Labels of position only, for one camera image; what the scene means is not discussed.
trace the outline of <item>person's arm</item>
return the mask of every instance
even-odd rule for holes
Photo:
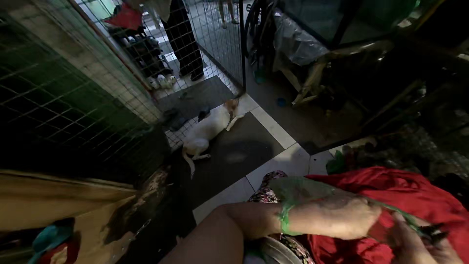
[[[281,204],[242,202],[215,209],[162,264],[242,263],[243,241],[281,233]],[[309,202],[288,213],[289,230],[343,239],[367,234],[381,213],[365,199],[341,197]]]

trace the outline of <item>red cloth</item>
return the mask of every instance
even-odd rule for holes
[[[464,263],[469,263],[469,212],[451,194],[433,185],[422,175],[408,171],[371,167],[337,175],[307,175],[342,190],[361,194],[393,205],[429,223],[444,223],[448,239]],[[379,222],[386,228],[394,223],[388,212]],[[372,238],[343,241],[309,235],[311,251],[318,264],[388,264],[393,258],[389,246]]]
[[[142,25],[142,12],[132,9],[128,4],[123,3],[119,13],[104,22],[125,29],[137,30]]]

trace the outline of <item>doormat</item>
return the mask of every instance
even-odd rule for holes
[[[192,180],[181,150],[174,151],[169,159],[169,177],[184,189],[188,204],[195,209],[280,154],[284,148],[249,112],[236,121],[230,131],[223,130],[210,141],[204,154],[212,157],[194,161],[196,172]]]
[[[163,112],[175,108],[183,117],[191,119],[198,116],[201,110],[207,107],[213,109],[234,97],[235,95],[220,78],[213,76],[159,99],[156,106]]]

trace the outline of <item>floral pants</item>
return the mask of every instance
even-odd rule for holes
[[[249,198],[249,202],[265,202],[265,203],[279,203],[281,202],[276,196],[273,190],[269,187],[269,182],[273,179],[287,177],[283,171],[272,171],[267,173],[262,180],[261,187]],[[298,242],[294,237],[290,235],[281,235],[280,237],[274,237],[301,260],[303,264],[314,264],[308,250]]]

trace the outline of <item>white floor tile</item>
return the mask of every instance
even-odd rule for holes
[[[327,175],[325,168],[328,161],[334,159],[329,151],[316,153],[310,158],[310,169],[308,174]]]
[[[295,140],[272,118],[262,107],[251,111],[267,131],[282,145],[284,149],[295,144]]]
[[[235,203],[247,201],[251,195],[254,194],[249,181],[246,177],[241,178],[239,181],[233,183],[230,187],[221,191],[210,200],[204,202],[199,207],[195,208],[192,213],[196,223],[199,224],[205,217],[207,217],[213,209],[222,204]]]
[[[256,109],[259,105],[252,99],[249,94],[245,93],[239,98],[238,115],[246,114]]]
[[[300,144],[295,143],[282,153],[267,161],[251,173],[246,175],[254,190],[262,183],[265,174],[271,171],[283,171],[288,176],[304,176],[308,174],[310,155]]]

